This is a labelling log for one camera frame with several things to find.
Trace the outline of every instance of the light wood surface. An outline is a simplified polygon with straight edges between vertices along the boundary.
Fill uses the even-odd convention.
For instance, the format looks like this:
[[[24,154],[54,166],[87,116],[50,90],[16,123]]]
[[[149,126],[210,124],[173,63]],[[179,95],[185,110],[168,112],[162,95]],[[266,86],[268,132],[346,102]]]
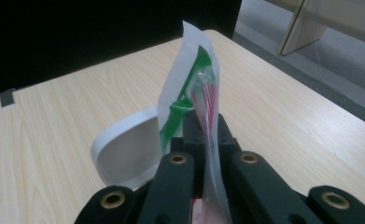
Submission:
[[[365,122],[214,31],[219,112],[244,150],[290,186],[331,185],[365,203]],[[155,105],[181,39],[16,91],[0,106],[0,223],[73,223],[105,185],[102,130]]]
[[[328,27],[365,41],[365,0],[266,1],[293,12],[279,53],[286,55],[318,40]]]

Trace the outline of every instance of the brass insert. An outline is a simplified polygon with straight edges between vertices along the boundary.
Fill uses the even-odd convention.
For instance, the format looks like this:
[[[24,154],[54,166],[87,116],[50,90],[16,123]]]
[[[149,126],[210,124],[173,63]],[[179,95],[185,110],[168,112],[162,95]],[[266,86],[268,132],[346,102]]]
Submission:
[[[322,200],[328,205],[338,208],[338,209],[348,209],[350,207],[350,203],[348,200],[334,192],[326,191],[321,194]]]
[[[258,161],[258,158],[252,154],[243,154],[240,157],[240,160],[246,163],[255,163]]]
[[[121,206],[124,201],[126,200],[126,196],[123,192],[120,190],[112,191],[110,193],[107,193],[102,199],[101,199],[101,206],[106,209],[112,209],[117,208]]]
[[[186,157],[182,156],[182,155],[174,155],[173,157],[170,158],[170,162],[174,163],[174,164],[182,164],[186,161]]]

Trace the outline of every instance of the black tape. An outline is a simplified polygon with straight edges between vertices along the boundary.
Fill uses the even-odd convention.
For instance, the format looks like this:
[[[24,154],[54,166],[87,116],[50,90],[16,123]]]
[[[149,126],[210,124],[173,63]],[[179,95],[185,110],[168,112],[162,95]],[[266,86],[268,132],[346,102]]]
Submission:
[[[2,107],[14,104],[14,98],[13,98],[14,91],[15,91],[15,89],[11,89],[11,90],[4,91],[0,94]]]

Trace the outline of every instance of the white plastic object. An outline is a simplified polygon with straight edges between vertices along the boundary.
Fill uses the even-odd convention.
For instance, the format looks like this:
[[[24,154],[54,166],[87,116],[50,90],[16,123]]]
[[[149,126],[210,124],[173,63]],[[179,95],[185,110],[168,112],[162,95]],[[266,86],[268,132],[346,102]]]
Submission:
[[[100,133],[92,143],[91,157],[107,186],[137,189],[153,178],[162,157],[156,106]]]

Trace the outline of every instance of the plastic bag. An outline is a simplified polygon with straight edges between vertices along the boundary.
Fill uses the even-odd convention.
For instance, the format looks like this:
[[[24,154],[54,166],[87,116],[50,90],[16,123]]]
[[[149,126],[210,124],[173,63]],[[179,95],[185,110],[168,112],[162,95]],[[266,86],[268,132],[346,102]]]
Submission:
[[[180,136],[184,115],[195,109],[205,136],[203,222],[232,223],[218,154],[219,65],[208,37],[184,22],[183,44],[165,81],[158,103],[163,153]]]

